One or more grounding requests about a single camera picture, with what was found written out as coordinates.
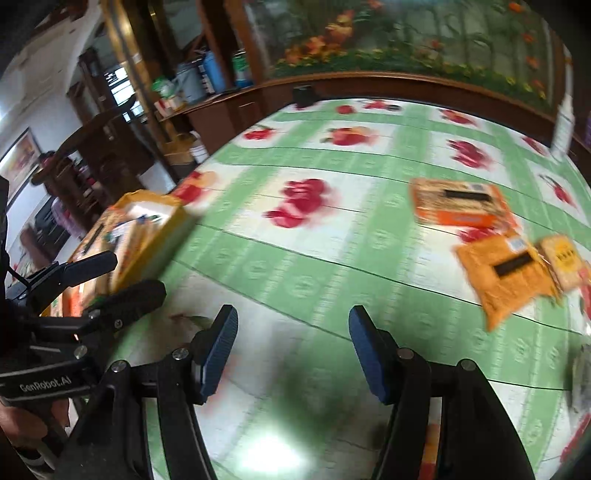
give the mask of screw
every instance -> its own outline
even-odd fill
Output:
[[[414,352],[410,348],[399,348],[396,353],[400,358],[404,358],[405,360],[410,360],[414,357]]]
[[[111,364],[111,370],[115,373],[125,370],[125,367],[127,367],[127,362],[125,360],[117,360]]]
[[[177,348],[173,352],[173,358],[175,360],[182,360],[183,358],[187,358],[189,351],[186,348]]]
[[[76,360],[80,360],[87,353],[88,348],[86,347],[86,345],[79,345],[76,347],[76,350],[74,350],[74,356],[76,357]]]
[[[468,372],[471,372],[472,370],[476,370],[476,364],[472,360],[469,360],[467,358],[465,358],[464,360],[462,360],[460,362],[460,366]]]

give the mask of human hand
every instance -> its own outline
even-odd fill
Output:
[[[56,400],[51,413],[63,427],[70,426],[67,398]],[[47,435],[47,425],[33,413],[18,407],[5,407],[0,403],[0,427],[15,447],[35,448],[35,444]]]

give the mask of table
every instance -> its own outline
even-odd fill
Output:
[[[587,328],[580,293],[562,306],[536,299],[486,333],[452,252],[461,229],[416,224],[408,182],[496,183],[523,235],[566,233],[591,261],[591,190],[568,158],[444,108],[344,99],[290,105],[199,171],[210,184],[188,208],[202,217],[161,277],[167,302],[118,354],[156,360],[222,304],[237,308],[218,392],[196,407],[220,479],[371,475],[390,408],[370,394],[350,342],[355,304],[428,360],[474,359],[537,478],[553,474],[576,426],[567,391]],[[153,403],[148,424],[154,470],[167,478]]]

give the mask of framed picture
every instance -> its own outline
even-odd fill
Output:
[[[30,129],[26,129],[0,159],[0,175],[10,182],[8,207],[35,173],[41,150]]]

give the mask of glass cabinet door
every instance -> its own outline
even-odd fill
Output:
[[[268,78],[420,73],[550,109],[550,31],[523,2],[249,0],[245,9]]]

